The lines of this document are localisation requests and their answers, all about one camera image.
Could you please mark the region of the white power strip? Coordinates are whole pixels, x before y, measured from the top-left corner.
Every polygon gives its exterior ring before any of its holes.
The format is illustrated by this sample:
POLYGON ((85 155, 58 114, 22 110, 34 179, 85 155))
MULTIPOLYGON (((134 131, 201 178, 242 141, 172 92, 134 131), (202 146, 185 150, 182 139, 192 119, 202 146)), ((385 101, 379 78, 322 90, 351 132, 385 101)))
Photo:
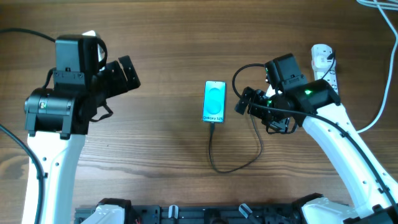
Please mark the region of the white power strip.
POLYGON ((326 80, 332 89, 338 93, 335 51, 326 44, 315 44, 311 48, 311 55, 314 79, 326 80))

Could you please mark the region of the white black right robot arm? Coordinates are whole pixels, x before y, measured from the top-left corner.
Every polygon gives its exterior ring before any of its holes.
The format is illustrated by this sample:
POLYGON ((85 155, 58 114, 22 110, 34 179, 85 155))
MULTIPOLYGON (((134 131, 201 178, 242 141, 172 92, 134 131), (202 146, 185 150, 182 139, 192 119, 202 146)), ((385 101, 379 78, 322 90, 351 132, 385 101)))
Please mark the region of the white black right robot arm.
POLYGON ((246 87, 237 95, 236 112, 259 118, 275 132, 281 121, 293 118, 321 147, 353 202, 349 207, 309 196, 298 205, 303 223, 397 223, 397 182, 356 132, 331 85, 308 82, 292 54, 262 67, 275 94, 246 87))

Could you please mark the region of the blue screen smartphone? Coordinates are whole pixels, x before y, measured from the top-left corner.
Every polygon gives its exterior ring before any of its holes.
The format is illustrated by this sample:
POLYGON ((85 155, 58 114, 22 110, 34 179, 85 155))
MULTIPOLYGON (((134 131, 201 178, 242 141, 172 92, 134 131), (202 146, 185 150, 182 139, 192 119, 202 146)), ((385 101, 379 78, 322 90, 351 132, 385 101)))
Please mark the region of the blue screen smartphone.
POLYGON ((226 101, 226 83, 221 81, 205 82, 202 121, 223 123, 226 101))

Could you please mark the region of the white charger adapter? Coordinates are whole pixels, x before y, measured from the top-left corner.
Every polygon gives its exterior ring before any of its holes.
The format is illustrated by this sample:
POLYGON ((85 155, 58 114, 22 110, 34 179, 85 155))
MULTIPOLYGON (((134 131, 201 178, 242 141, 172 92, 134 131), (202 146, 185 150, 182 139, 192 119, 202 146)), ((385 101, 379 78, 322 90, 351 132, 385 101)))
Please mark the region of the white charger adapter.
POLYGON ((325 72, 332 65, 332 59, 328 59, 327 55, 318 54, 312 58, 312 68, 316 72, 325 72))

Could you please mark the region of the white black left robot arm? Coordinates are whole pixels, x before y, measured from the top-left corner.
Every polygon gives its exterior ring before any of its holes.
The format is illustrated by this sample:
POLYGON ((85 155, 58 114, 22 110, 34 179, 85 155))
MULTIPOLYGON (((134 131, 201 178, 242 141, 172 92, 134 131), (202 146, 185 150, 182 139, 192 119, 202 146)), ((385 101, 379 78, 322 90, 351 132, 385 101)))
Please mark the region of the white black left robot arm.
POLYGON ((107 61, 105 43, 93 35, 61 35, 55 40, 53 87, 35 89, 24 103, 30 159, 23 223, 69 223, 77 163, 97 109, 139 88, 129 56, 107 61))

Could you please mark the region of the black mounting rail base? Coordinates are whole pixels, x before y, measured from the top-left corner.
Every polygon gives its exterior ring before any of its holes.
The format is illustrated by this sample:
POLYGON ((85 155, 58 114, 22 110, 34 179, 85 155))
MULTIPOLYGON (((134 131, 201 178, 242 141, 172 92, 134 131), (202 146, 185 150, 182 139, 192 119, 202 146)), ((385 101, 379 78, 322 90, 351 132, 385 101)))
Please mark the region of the black mounting rail base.
POLYGON ((293 205, 265 204, 250 206, 252 211, 245 217, 237 205, 215 207, 181 207, 178 216, 171 214, 172 207, 159 205, 133 205, 128 223, 302 223, 302 218, 293 205))

